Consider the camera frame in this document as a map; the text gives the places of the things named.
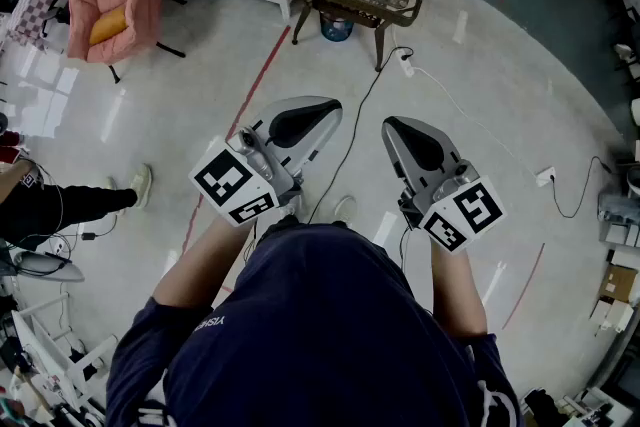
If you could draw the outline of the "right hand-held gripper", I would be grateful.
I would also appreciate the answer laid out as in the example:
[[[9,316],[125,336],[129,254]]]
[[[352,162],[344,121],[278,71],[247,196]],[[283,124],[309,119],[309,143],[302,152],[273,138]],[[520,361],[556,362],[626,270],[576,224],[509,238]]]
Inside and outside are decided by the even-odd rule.
[[[488,176],[461,157],[443,131],[423,121],[390,116],[382,139],[405,189],[398,205],[412,229],[450,254],[465,250],[506,217]]]

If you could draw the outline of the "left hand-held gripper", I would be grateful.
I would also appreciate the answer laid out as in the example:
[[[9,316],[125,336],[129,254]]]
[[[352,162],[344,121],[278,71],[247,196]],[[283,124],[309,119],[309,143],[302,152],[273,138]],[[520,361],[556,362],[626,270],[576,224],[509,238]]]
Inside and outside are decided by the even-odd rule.
[[[215,138],[189,179],[229,224],[247,224],[301,194],[303,167],[317,157],[342,115],[333,98],[275,101],[229,139]]]

